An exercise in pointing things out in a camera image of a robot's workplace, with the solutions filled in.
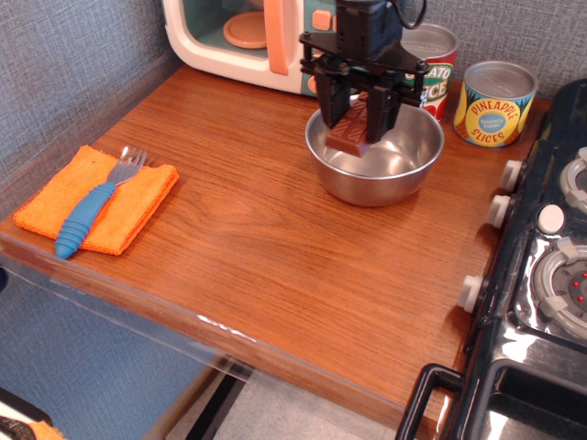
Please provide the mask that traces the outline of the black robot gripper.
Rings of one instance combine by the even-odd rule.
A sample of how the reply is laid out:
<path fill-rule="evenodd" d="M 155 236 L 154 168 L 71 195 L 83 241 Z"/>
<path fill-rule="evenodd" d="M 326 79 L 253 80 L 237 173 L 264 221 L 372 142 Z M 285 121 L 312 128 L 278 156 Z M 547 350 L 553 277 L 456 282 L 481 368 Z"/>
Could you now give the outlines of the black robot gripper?
<path fill-rule="evenodd" d="M 427 63 L 401 44 L 406 30 L 424 21 L 427 2 L 414 21 L 404 1 L 337 1 L 334 31 L 305 31 L 302 72 L 316 79 L 324 123 L 333 128 L 349 109 L 353 90 L 369 92 L 367 141 L 376 143 L 391 130 L 400 104 L 420 106 Z"/>

